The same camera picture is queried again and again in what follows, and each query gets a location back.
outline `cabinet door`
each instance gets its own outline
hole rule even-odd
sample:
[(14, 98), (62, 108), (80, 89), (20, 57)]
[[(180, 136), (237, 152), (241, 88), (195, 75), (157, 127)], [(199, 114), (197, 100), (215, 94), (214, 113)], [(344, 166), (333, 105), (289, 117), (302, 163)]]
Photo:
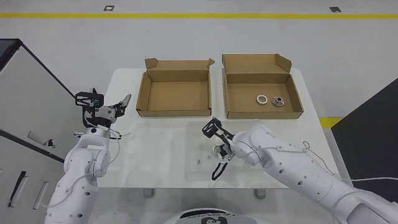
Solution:
[[(16, 187), (21, 172), (25, 179)], [(47, 209), (41, 203), (50, 202), (63, 175), (61, 162), (0, 136), (1, 223), (44, 223)], [(13, 207), (9, 207), (15, 187)]]
[(64, 159), (84, 130), (81, 108), (23, 46), (0, 71), (0, 92), (0, 129)]

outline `gray floor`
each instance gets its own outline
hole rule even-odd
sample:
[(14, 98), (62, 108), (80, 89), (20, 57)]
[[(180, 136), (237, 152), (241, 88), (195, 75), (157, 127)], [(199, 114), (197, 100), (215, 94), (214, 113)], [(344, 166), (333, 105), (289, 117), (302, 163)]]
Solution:
[[(0, 12), (398, 13), (398, 0), (0, 0)], [(144, 59), (280, 53), (303, 74), (319, 116), (344, 117), (397, 78), (398, 20), (0, 19), (0, 38), (18, 37), (72, 92), (105, 93), (116, 68)], [(325, 134), (339, 170), (342, 160)], [(194, 207), (218, 207), (272, 223), (331, 223), (329, 213), (292, 190), (100, 190), (92, 224), (162, 223)]]

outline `yellow floor line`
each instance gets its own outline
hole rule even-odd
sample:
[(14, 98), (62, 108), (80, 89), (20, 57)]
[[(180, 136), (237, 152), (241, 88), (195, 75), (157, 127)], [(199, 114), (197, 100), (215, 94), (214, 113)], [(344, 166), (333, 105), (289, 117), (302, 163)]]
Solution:
[(398, 14), (292, 13), (0, 13), (0, 18), (34, 19), (398, 19)]
[(331, 128), (343, 118), (319, 118), (322, 128)]

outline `table leg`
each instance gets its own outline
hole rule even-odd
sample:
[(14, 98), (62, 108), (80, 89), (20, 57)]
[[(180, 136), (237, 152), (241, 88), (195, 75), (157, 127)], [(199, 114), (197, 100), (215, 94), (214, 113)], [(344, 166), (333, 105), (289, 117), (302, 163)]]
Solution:
[(156, 189), (143, 189), (145, 198), (152, 198), (155, 195)]
[(254, 196), (257, 199), (262, 200), (266, 198), (266, 190), (265, 189), (254, 189)]

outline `black sticker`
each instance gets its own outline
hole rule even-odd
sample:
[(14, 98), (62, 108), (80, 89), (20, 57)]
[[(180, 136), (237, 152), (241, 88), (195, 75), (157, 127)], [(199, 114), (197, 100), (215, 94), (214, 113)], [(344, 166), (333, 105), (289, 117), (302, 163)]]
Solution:
[(339, 7), (333, 6), (333, 7), (329, 7), (329, 9), (330, 9), (333, 13), (340, 13), (340, 12), (341, 12), (341, 10), (340, 10)]
[(114, 6), (105, 6), (104, 11), (113, 11)]

